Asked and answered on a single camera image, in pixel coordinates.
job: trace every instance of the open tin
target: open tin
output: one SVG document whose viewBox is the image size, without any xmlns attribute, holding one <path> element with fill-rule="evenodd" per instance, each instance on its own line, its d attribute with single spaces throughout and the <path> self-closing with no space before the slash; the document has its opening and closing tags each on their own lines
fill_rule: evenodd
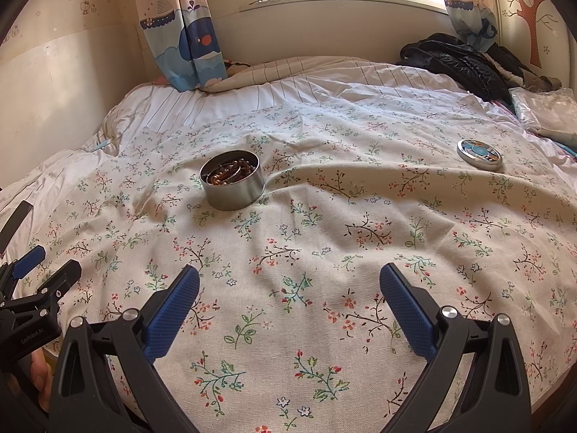
<svg viewBox="0 0 577 433">
<path fill-rule="evenodd" d="M 250 164 L 253 169 L 250 174 L 232 183 L 211 183 L 219 171 L 228 167 L 228 174 L 223 176 L 232 177 L 235 174 L 242 174 L 237 170 L 238 164 Z M 245 208 L 255 202 L 264 190 L 263 172 L 260 168 L 259 157 L 256 154 L 245 150 L 227 151 L 208 160 L 200 169 L 200 180 L 203 183 L 204 192 L 207 195 L 208 203 L 218 210 L 231 211 Z"/>
</svg>

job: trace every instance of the tin lid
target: tin lid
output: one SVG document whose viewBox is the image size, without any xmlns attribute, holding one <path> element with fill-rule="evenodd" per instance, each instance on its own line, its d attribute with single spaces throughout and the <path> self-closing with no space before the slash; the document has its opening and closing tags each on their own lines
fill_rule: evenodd
<svg viewBox="0 0 577 433">
<path fill-rule="evenodd" d="M 461 140 L 457 144 L 459 156 L 476 168 L 496 171 L 503 165 L 503 157 L 491 145 L 478 140 Z"/>
</svg>

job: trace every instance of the bedroom wall corner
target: bedroom wall corner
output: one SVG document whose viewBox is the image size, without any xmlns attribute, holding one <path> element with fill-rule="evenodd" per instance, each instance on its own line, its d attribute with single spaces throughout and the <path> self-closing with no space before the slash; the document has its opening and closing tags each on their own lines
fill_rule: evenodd
<svg viewBox="0 0 577 433">
<path fill-rule="evenodd" d="M 134 0 L 28 1 L 0 46 L 0 187 L 81 146 L 152 79 L 137 20 Z"/>
</svg>

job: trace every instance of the human hand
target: human hand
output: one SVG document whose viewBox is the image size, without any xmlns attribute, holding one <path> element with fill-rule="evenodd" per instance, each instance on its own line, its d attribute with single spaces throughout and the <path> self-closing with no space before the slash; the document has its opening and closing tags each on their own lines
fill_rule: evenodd
<svg viewBox="0 0 577 433">
<path fill-rule="evenodd" d="M 38 404 L 48 412 L 50 409 L 50 393 L 52 391 L 52 368 L 44 358 L 44 352 L 39 348 L 32 353 L 30 379 L 38 389 Z"/>
</svg>

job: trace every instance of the wall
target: wall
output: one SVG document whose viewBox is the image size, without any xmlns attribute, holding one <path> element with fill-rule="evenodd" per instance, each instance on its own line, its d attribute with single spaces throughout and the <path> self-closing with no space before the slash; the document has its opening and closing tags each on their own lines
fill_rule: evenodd
<svg viewBox="0 0 577 433">
<path fill-rule="evenodd" d="M 28 1 L 0 46 L 0 187 L 78 148 L 152 76 L 137 20 L 134 0 Z"/>
<path fill-rule="evenodd" d="M 444 14 L 382 1 L 297 1 L 242 12 L 257 0 L 207 1 L 223 56 L 246 63 L 310 55 L 396 62 L 408 43 L 454 34 Z"/>
<path fill-rule="evenodd" d="M 569 85 L 569 37 L 551 0 L 498 0 L 501 45 L 539 75 Z"/>
<path fill-rule="evenodd" d="M 396 62 L 405 44 L 435 31 L 454 34 L 446 15 L 422 8 L 328 0 L 240 12 L 255 1 L 208 0 L 224 57 L 257 63 L 294 55 L 338 54 Z M 567 86 L 569 39 L 550 0 L 498 3 L 501 45 L 536 73 L 555 76 Z"/>
</svg>

